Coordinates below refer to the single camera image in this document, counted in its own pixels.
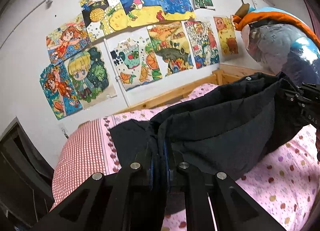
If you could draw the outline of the person's right hand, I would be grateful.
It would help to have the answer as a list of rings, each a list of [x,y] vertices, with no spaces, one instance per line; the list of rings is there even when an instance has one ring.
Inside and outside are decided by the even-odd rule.
[[[317,159],[320,161],[320,130],[316,131]]]

